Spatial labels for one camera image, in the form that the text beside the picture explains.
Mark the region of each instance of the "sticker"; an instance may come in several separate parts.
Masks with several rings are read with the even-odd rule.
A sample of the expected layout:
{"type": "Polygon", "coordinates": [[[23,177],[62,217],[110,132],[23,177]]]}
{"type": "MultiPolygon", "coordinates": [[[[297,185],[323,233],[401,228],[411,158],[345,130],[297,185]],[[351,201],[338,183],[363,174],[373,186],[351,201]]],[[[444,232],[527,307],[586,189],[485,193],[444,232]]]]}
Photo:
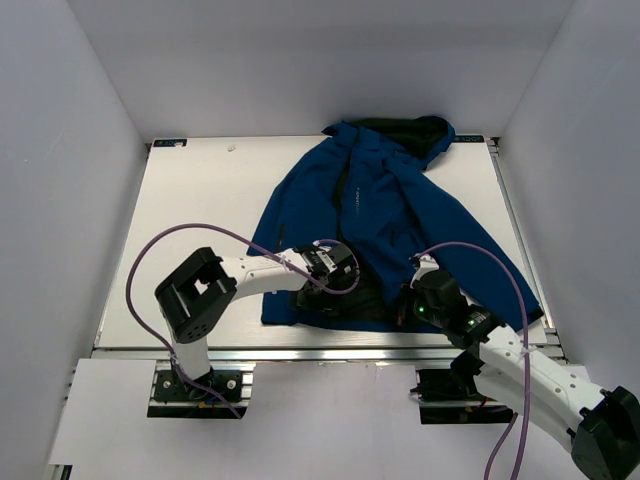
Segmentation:
{"type": "Polygon", "coordinates": [[[453,137],[454,143],[484,143],[482,135],[456,135],[453,137]]]}
{"type": "Polygon", "coordinates": [[[186,147],[186,138],[166,138],[160,140],[154,140],[154,147],[186,147]]]}

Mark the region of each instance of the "white panel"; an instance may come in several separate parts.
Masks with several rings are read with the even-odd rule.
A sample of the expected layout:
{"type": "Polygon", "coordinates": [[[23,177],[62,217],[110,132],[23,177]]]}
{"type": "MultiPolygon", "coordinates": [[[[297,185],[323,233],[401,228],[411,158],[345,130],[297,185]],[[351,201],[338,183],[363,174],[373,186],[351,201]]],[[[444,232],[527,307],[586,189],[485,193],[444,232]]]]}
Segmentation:
{"type": "Polygon", "coordinates": [[[640,3],[578,1],[503,139],[562,345],[640,394],[640,3]]]}
{"type": "Polygon", "coordinates": [[[40,478],[144,147],[63,0],[0,14],[0,478],[40,478]]]}
{"type": "MultiPolygon", "coordinates": [[[[148,419],[153,370],[150,361],[82,361],[51,462],[73,464],[74,480],[480,479],[505,428],[420,425],[413,366],[306,362],[258,365],[242,420],[148,419]]],[[[509,477],[519,430],[492,478],[509,477]]],[[[584,476],[532,425],[518,478],[584,476]]]]}
{"type": "MultiPolygon", "coordinates": [[[[273,189],[324,138],[189,139],[185,147],[152,148],[98,345],[106,348],[159,345],[135,323],[124,299],[129,269],[152,237],[179,223],[210,222],[251,238],[273,189]]],[[[525,273],[484,143],[454,143],[446,155],[433,162],[426,175],[460,200],[525,273]]],[[[178,232],[157,244],[138,270],[134,304],[143,318],[165,337],[169,333],[153,292],[169,273],[203,246],[211,246],[216,254],[224,256],[242,257],[247,250],[244,244],[214,232],[178,232]]],[[[233,302],[209,335],[209,345],[243,348],[448,345],[440,334],[264,326],[260,323],[261,305],[260,295],[233,302]]],[[[540,324],[532,332],[531,341],[546,341],[540,324]]]]}
{"type": "Polygon", "coordinates": [[[146,140],[360,116],[502,133],[572,0],[70,0],[146,140]]]}

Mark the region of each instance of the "white tabletop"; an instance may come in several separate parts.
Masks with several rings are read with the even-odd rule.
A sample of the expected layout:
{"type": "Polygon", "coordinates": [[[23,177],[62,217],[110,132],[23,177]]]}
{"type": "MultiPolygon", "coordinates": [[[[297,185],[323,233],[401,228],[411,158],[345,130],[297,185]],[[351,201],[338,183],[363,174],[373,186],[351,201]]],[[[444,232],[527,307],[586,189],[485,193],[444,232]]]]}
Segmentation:
{"type": "MultiPolygon", "coordinates": [[[[140,249],[165,228],[208,222],[253,236],[273,192],[295,163],[324,136],[189,139],[184,147],[152,148],[131,229],[105,307],[97,347],[154,347],[159,343],[131,318],[124,300],[127,273],[140,249]]],[[[526,275],[516,235],[484,143],[454,143],[426,173],[456,197],[526,275]]],[[[138,270],[133,301],[142,317],[168,336],[153,295],[156,286],[195,249],[242,256],[246,247],[210,231],[181,231],[153,248],[138,270]]],[[[440,334],[350,332],[302,325],[264,326],[261,296],[233,302],[208,336],[216,348],[409,347],[448,342],[440,334]]],[[[531,341],[544,343],[537,324],[531,341]]]]}

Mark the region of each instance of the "white enclosure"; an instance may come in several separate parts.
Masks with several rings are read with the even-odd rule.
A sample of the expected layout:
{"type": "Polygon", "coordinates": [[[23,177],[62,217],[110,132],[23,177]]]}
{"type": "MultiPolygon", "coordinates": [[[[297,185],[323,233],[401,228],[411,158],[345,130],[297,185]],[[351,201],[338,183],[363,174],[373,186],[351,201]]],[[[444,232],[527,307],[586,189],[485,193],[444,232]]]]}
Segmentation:
{"type": "Polygon", "coordinates": [[[640,394],[636,0],[8,0],[0,60],[0,478],[48,462],[156,137],[425,114],[502,137],[568,358],[640,394]]]}

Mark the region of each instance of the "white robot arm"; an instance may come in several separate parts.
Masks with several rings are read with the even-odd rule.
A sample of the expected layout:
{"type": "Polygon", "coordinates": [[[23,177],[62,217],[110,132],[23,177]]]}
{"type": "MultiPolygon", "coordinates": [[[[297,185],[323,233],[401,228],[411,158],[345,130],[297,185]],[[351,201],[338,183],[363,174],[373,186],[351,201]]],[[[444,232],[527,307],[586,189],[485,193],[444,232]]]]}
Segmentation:
{"type": "MultiPolygon", "coordinates": [[[[210,248],[192,254],[156,289],[171,331],[176,361],[191,379],[212,385],[206,335],[233,300],[288,290],[298,304],[322,305],[326,289],[344,289],[357,263],[344,245],[285,250],[278,257],[317,280],[310,282],[267,257],[217,257],[210,248]]],[[[520,335],[490,311],[468,304],[451,275],[428,255],[411,282],[414,317],[442,329],[462,350],[451,368],[472,392],[522,413],[524,355],[520,335]]],[[[592,479],[624,479],[640,464],[640,404],[622,387],[607,391],[566,371],[540,351],[529,354],[530,420],[569,452],[592,479]]]]}

